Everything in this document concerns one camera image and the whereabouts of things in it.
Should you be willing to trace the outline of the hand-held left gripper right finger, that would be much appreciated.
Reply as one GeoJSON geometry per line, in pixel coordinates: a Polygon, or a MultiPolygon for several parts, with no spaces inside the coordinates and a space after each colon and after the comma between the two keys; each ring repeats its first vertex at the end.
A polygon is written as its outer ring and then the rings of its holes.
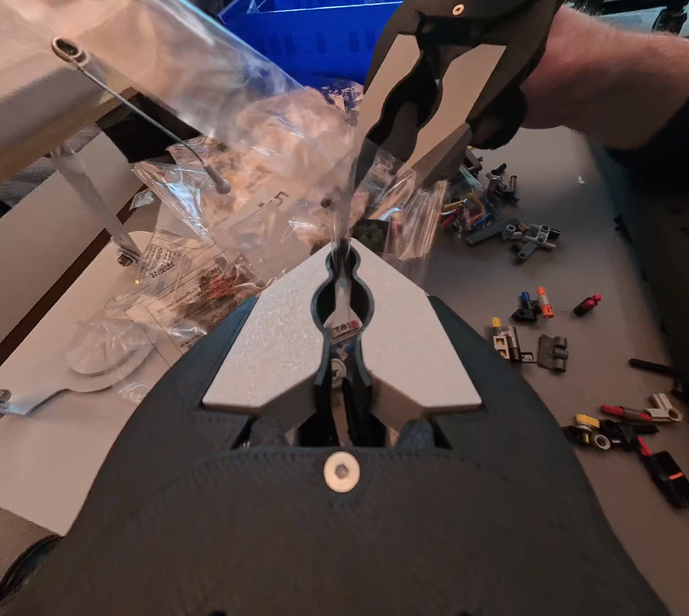
{"type": "Polygon", "coordinates": [[[427,293],[362,243],[349,250],[349,308],[360,321],[344,387],[352,444],[383,447],[408,422],[480,409],[427,293]]]}

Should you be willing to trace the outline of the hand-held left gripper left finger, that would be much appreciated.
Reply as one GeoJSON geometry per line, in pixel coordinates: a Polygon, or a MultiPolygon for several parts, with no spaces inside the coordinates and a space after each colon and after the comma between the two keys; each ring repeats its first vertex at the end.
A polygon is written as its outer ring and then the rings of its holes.
{"type": "Polygon", "coordinates": [[[339,444],[332,413],[338,273],[321,250],[256,299],[203,396],[206,409],[275,420],[303,446],[339,444]]]}

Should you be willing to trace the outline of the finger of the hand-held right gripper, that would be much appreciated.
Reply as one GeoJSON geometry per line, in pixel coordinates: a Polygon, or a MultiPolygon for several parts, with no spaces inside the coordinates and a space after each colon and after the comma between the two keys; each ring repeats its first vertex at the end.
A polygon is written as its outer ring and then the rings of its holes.
{"type": "Polygon", "coordinates": [[[405,169],[426,188],[452,178],[466,155],[472,137],[469,112],[493,74],[505,46],[477,46],[455,58],[439,84],[435,112],[418,132],[405,169]]]}
{"type": "Polygon", "coordinates": [[[362,102],[362,137],[376,146],[415,146],[436,104],[436,53],[398,35],[362,102]]]}

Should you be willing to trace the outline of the large clear bag white label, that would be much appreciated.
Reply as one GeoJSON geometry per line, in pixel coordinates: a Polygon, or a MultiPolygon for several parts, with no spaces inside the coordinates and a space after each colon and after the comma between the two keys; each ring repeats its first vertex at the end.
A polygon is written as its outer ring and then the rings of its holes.
{"type": "Polygon", "coordinates": [[[347,190],[321,181],[304,188],[276,177],[248,201],[182,183],[158,188],[159,227],[194,254],[219,252],[264,283],[286,275],[340,236],[347,190]]]}

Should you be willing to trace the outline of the small lego pieces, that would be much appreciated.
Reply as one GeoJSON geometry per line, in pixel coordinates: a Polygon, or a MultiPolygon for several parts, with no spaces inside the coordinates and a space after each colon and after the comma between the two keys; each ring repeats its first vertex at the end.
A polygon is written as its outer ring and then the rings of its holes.
{"type": "Polygon", "coordinates": [[[525,224],[517,218],[495,223],[471,233],[467,237],[469,246],[476,246],[498,238],[512,246],[515,264],[524,264],[537,250],[550,251],[562,235],[561,231],[545,224],[525,224]]]}

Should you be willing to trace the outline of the grey yellow lego connector assembly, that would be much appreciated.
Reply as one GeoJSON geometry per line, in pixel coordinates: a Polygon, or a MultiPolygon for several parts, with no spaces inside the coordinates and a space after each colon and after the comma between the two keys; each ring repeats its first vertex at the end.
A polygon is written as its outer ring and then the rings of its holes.
{"type": "Polygon", "coordinates": [[[516,327],[503,325],[499,317],[493,317],[491,326],[493,348],[512,363],[535,364],[533,352],[523,351],[516,327]]]}

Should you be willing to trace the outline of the pile of clear lego bags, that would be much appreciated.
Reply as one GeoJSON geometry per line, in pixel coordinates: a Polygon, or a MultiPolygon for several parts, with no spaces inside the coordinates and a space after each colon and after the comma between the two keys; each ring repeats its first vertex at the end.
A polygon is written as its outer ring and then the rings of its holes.
{"type": "MultiPolygon", "coordinates": [[[[219,156],[225,150],[203,136],[188,141],[203,155],[219,156]]],[[[133,169],[157,197],[158,188],[174,183],[215,190],[203,183],[207,174],[189,160],[182,145],[174,144],[168,152],[173,164],[144,161],[133,169]]],[[[159,334],[183,355],[244,301],[279,279],[264,283],[224,254],[194,254],[175,241],[157,224],[142,261],[126,273],[104,308],[80,325],[66,353],[67,366],[76,375],[107,375],[111,382],[123,382],[150,355],[159,334]]]]}

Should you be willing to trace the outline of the dark grey lego triple connector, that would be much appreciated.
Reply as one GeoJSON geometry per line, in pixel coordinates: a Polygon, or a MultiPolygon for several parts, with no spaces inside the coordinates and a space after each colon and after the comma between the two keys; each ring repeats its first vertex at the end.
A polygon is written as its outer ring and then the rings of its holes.
{"type": "Polygon", "coordinates": [[[564,373],[569,358],[568,339],[564,336],[542,334],[538,340],[536,362],[539,367],[549,371],[564,373]]]}

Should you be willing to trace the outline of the black yellow lego connector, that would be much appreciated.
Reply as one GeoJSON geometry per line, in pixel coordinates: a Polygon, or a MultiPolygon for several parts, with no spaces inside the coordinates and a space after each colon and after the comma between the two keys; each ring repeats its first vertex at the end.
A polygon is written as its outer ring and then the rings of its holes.
{"type": "Polygon", "coordinates": [[[571,424],[562,427],[566,439],[582,447],[593,446],[599,430],[599,420],[584,414],[575,415],[571,424]]]}

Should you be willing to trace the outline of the black lego panel red stripe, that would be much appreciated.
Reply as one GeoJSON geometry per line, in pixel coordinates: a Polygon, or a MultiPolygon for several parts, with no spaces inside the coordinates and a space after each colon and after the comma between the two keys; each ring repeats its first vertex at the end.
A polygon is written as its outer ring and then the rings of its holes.
{"type": "Polygon", "coordinates": [[[665,450],[653,452],[643,438],[638,438],[637,448],[643,466],[665,499],[676,508],[688,508],[688,478],[672,455],[665,450]]]}

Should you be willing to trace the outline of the person's right hand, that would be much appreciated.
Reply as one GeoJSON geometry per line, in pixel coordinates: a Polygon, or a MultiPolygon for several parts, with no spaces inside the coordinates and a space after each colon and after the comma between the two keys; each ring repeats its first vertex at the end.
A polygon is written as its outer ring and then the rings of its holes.
{"type": "Polygon", "coordinates": [[[562,6],[521,90],[524,128],[566,127],[634,150],[688,102],[688,40],[618,28],[562,6]]]}

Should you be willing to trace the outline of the blue plastic bin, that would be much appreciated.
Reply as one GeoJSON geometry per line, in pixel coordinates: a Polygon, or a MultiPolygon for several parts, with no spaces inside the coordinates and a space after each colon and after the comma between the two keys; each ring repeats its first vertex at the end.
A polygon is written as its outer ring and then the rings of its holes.
{"type": "Polygon", "coordinates": [[[402,0],[234,0],[219,13],[234,35],[302,85],[364,84],[375,44],[402,0]]]}

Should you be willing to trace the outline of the orange blue black connector cluster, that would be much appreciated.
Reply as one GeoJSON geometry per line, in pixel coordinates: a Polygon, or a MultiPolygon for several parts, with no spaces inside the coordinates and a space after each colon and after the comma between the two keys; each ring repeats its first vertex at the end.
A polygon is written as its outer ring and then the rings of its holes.
{"type": "Polygon", "coordinates": [[[520,294],[519,305],[512,313],[511,319],[517,323],[532,324],[538,321],[541,309],[538,300],[533,300],[528,292],[520,294]]]}

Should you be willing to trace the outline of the black perforated pad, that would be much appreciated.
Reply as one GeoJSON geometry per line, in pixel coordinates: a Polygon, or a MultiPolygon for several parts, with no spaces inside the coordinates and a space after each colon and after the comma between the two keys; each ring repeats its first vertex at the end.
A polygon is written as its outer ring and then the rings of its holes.
{"type": "Polygon", "coordinates": [[[608,149],[600,159],[672,361],[688,372],[688,168],[627,164],[608,149]]]}

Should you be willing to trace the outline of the white book stand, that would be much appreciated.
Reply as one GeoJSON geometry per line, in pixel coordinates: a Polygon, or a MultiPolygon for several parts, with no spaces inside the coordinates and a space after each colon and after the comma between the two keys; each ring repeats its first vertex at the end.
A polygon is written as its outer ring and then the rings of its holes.
{"type": "Polygon", "coordinates": [[[1,4],[1,148],[104,93],[52,52],[53,38],[1,4]]]}

